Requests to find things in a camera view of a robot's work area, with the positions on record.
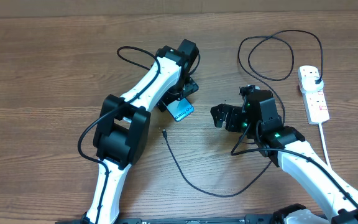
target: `white plug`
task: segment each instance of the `white plug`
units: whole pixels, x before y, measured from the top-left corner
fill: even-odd
[[[316,84],[314,82],[316,77],[319,78],[318,69],[316,67],[304,65],[298,70],[299,87],[303,93],[303,103],[305,104],[308,122],[309,124],[318,124],[324,157],[328,167],[331,168],[322,125],[325,121],[329,120],[327,102],[323,92],[324,83],[321,81],[320,84]],[[309,85],[305,88],[304,83],[309,83]]]
[[[301,66],[298,69],[299,87],[302,93],[315,93],[324,87],[324,81],[316,84],[320,74],[316,67],[310,65]]]

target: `wooden tabletop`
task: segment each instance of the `wooden tabletop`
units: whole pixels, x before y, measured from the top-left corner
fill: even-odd
[[[117,48],[155,52],[164,45],[178,47],[183,39],[197,43],[202,56],[193,75],[200,90],[189,97],[195,112],[176,123],[167,112],[153,110],[147,147],[121,195],[124,217],[239,217],[293,203],[321,213],[303,188],[274,166],[236,197],[197,192],[180,176],[161,135],[165,128],[173,153],[196,186],[231,194],[247,185],[269,160],[257,152],[231,157],[239,133],[215,128],[209,110],[220,103],[241,105],[239,86],[267,89],[238,66],[237,48],[246,37],[284,29],[308,30],[323,43],[331,116],[323,126],[327,148],[333,169],[358,189],[358,11],[0,19],[0,223],[53,223],[80,218],[89,209],[98,166],[77,153],[78,137],[99,116],[108,94],[121,95],[145,75],[120,60]],[[280,37],[294,49],[295,72],[269,83],[285,104],[286,124],[323,157],[296,74],[302,65],[320,67],[318,44],[306,34]],[[257,41],[244,44],[245,62]],[[152,63],[138,52],[124,55]],[[288,73],[290,56],[285,44],[271,40],[251,61],[260,73],[278,78]],[[84,150],[94,156],[92,137],[93,132]]]

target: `white arm segment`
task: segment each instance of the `white arm segment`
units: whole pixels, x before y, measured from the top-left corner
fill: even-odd
[[[103,161],[109,168],[110,174],[107,182],[106,190],[103,195],[102,207],[100,210],[98,224],[111,224],[116,221],[119,214],[119,198],[121,196],[122,187],[131,165],[128,164],[124,170],[119,170],[118,165],[105,159]],[[98,214],[98,206],[100,200],[100,194],[103,189],[104,180],[106,178],[106,169],[99,164],[99,176],[98,183],[96,184],[96,190],[94,192],[93,202],[91,208],[86,213],[86,217],[89,218],[91,223],[95,223],[96,216]]]
[[[157,79],[148,89],[139,97],[139,99],[133,101],[131,104],[136,107],[144,106],[147,111],[151,111],[154,106],[158,103],[161,97],[175,85],[180,77],[181,67],[176,64],[173,60],[166,57],[157,57],[160,62],[161,71]],[[141,81],[127,93],[121,95],[125,98],[125,101],[132,99],[138,92],[140,92],[150,81],[154,78],[157,73],[157,63],[154,62],[152,68],[147,74],[141,79]]]
[[[358,191],[342,180],[331,168],[329,168],[316,153],[314,153],[314,150],[307,141],[296,141],[287,144],[285,149],[304,154],[318,162],[358,203]],[[337,187],[335,187],[328,177],[311,162],[286,152],[278,152],[278,164],[285,172],[295,178],[295,180],[297,180],[310,194],[323,210],[329,222],[331,222],[332,217],[338,215],[338,211],[342,208],[349,212],[356,209],[348,199],[344,199],[343,194]]]

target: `wooden table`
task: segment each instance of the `wooden table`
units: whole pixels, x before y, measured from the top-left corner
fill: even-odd
[[[168,113],[153,111],[147,148],[124,186],[122,214],[238,217],[293,203],[321,213],[300,185],[274,166],[234,198],[199,193],[180,176],[161,135],[166,128],[173,152],[196,186],[230,194],[248,184],[269,160],[259,153],[231,157],[239,134],[215,128],[209,110],[225,102],[241,105],[239,86],[266,89],[239,68],[237,48],[246,37],[284,29],[308,30],[323,43],[328,152],[333,169],[358,189],[358,11],[0,19],[0,223],[53,223],[87,211],[98,167],[77,153],[78,137],[99,116],[108,94],[121,95],[145,74],[120,60],[116,49],[133,45],[155,52],[164,45],[178,47],[184,38],[196,42],[202,55],[193,75],[200,90],[189,97],[195,112],[176,123]],[[287,125],[304,134],[322,157],[318,127],[307,123],[296,77],[301,65],[320,66],[318,44],[305,34],[280,37],[294,48],[295,72],[269,83],[284,101]],[[244,61],[256,43],[244,44]],[[125,55],[152,63],[138,52]],[[276,78],[287,74],[290,62],[287,46],[274,40],[252,57],[258,71]],[[94,156],[92,137],[84,149]]]

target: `extension cord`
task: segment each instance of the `extension cord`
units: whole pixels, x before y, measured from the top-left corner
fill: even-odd
[[[299,68],[298,78],[300,83],[302,79],[315,77],[318,74],[318,69],[313,66],[305,65]],[[324,156],[327,165],[331,168],[329,163],[328,153],[326,149],[325,138],[323,134],[323,123],[329,120],[327,102],[323,90],[302,93],[303,103],[305,104],[306,115],[309,124],[318,124],[321,136],[321,143],[323,145]]]

